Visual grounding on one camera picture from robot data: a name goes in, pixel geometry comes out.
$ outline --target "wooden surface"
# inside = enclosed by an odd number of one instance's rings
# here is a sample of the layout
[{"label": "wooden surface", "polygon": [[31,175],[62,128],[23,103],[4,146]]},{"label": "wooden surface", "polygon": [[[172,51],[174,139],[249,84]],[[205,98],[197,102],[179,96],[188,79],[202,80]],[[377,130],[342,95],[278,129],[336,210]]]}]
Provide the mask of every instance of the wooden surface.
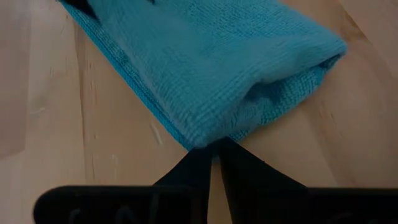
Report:
[{"label": "wooden surface", "polygon": [[[342,36],[321,88],[241,144],[309,186],[398,187],[394,0],[285,0]],[[65,184],[147,185],[185,150],[53,0],[0,2],[0,223]],[[209,223],[230,223],[220,167]]]}]

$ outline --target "folded towel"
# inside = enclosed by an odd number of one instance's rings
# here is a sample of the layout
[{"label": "folded towel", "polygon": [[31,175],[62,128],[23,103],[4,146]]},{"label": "folded towel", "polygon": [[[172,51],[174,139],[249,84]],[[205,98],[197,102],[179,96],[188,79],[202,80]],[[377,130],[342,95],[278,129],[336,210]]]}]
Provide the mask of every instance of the folded towel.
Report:
[{"label": "folded towel", "polygon": [[275,0],[89,0],[65,5],[187,149],[239,140],[297,106],[345,43]]}]

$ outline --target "black plastic object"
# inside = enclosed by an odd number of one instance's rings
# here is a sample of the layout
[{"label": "black plastic object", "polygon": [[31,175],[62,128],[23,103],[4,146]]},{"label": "black plastic object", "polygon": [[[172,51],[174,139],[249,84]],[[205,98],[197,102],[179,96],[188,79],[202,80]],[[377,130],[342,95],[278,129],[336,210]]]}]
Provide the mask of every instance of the black plastic object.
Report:
[{"label": "black plastic object", "polygon": [[214,156],[234,224],[398,223],[398,190],[307,188],[229,138],[190,151],[153,186],[50,190],[35,205],[35,222],[207,223]]}]

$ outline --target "microfiber cloth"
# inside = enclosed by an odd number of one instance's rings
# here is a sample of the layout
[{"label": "microfiber cloth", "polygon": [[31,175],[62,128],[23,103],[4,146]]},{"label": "microfiber cloth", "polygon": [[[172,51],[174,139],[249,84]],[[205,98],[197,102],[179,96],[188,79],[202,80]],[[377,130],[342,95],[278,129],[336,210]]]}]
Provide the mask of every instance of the microfiber cloth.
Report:
[{"label": "microfiber cloth", "polygon": [[345,43],[275,0],[89,0],[65,5],[188,150],[240,140],[312,94]]}]

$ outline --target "wooden table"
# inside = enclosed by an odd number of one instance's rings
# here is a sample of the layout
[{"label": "wooden table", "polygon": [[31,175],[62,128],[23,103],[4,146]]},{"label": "wooden table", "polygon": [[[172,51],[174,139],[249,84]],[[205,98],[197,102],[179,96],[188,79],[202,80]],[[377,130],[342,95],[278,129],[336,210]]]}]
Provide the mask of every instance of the wooden table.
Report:
[{"label": "wooden table", "polygon": [[[285,2],[348,53],[241,144],[309,186],[398,187],[397,1]],[[0,28],[0,223],[32,223],[59,185],[152,184],[186,154],[60,3],[0,1]],[[209,222],[230,223],[216,164],[211,179]]]}]

